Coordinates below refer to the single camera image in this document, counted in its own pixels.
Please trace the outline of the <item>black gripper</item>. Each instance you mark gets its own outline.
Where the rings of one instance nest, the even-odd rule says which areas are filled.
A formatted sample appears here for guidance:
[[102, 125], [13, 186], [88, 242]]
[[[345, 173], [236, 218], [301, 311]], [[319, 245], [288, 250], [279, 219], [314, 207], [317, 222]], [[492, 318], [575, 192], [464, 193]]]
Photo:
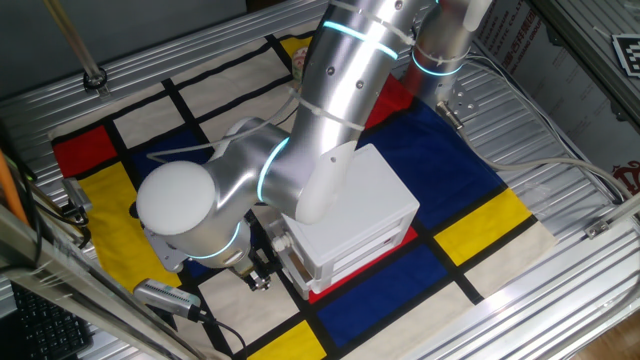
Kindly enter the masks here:
[[[269, 261], [258, 250], [250, 249], [234, 266], [233, 271], [252, 291], [268, 290], [271, 285]], [[255, 272], [255, 279], [250, 275]]]

